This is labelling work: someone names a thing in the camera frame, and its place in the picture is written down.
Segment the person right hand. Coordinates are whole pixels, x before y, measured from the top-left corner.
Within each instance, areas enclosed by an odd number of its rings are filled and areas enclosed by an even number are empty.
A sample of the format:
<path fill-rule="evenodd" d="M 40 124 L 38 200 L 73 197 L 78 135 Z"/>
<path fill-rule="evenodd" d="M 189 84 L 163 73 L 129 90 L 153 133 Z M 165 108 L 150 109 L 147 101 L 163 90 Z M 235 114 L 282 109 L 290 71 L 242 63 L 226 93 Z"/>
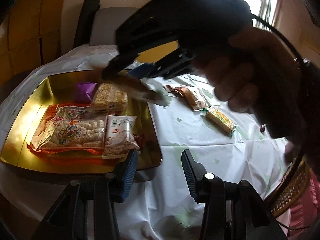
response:
<path fill-rule="evenodd" d="M 231 111 L 251 112 L 274 138 L 299 137 L 304 120 L 298 107 L 298 65 L 271 32 L 243 27 L 229 39 L 231 48 L 205 52 L 193 61 Z"/>

